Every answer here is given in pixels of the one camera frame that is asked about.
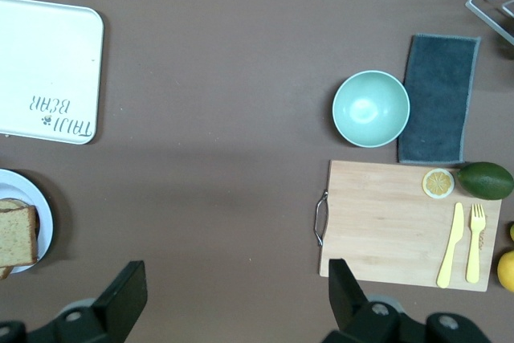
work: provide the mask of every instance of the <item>towel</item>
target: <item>towel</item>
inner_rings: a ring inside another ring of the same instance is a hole
[[[398,138],[400,162],[464,162],[464,129],[479,42],[453,35],[413,37],[404,82],[410,117]]]

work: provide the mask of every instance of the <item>paw print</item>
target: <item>paw print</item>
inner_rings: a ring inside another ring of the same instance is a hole
[[[41,118],[41,120],[43,121],[43,125],[50,125],[51,116],[44,116],[43,118]]]

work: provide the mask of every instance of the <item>metal handle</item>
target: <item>metal handle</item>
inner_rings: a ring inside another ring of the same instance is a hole
[[[316,238],[318,239],[318,245],[320,247],[323,247],[323,239],[321,238],[320,234],[318,233],[318,216],[320,213],[320,206],[323,202],[327,202],[327,198],[328,198],[328,191],[325,190],[325,192],[323,192],[323,195],[320,198],[320,201],[318,201],[318,203],[316,204],[316,216],[314,218],[314,235],[316,235]]]

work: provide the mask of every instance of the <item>gray tabletop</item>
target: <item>gray tabletop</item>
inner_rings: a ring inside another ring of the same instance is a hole
[[[396,142],[338,136],[331,101],[361,70],[403,79],[416,33],[482,37],[464,155],[514,170],[512,50],[466,0],[40,1],[102,16],[99,128],[87,145],[0,138],[0,167],[36,183],[55,220],[47,256],[0,283],[0,320],[37,328],[143,259],[149,302],[127,341],[321,341],[337,327],[312,232],[328,163],[397,161]],[[513,210],[504,200],[495,259]],[[418,321],[457,312],[493,341],[514,334],[494,274],[486,292],[361,286]]]

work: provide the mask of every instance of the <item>yellow fork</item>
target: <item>yellow fork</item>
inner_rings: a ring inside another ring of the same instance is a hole
[[[480,276],[479,238],[480,232],[485,229],[485,214],[481,204],[471,206],[471,246],[467,261],[466,280],[478,283]]]

